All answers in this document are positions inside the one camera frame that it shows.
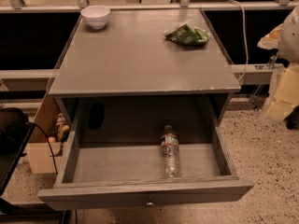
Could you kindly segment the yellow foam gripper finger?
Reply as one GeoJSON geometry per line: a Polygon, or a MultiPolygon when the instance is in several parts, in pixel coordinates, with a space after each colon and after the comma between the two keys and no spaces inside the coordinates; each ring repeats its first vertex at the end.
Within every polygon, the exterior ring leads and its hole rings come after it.
{"type": "Polygon", "coordinates": [[[299,64],[291,64],[278,78],[278,84],[265,115],[277,121],[283,121],[299,106],[299,64]]]}

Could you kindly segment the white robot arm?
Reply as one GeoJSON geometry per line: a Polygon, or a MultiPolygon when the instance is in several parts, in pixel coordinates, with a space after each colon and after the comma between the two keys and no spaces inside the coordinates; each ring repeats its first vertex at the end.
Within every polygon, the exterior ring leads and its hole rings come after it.
{"type": "Polygon", "coordinates": [[[283,23],[258,42],[262,49],[277,49],[278,57],[290,64],[278,76],[278,84],[265,116],[283,121],[299,106],[299,7],[283,23]]]}

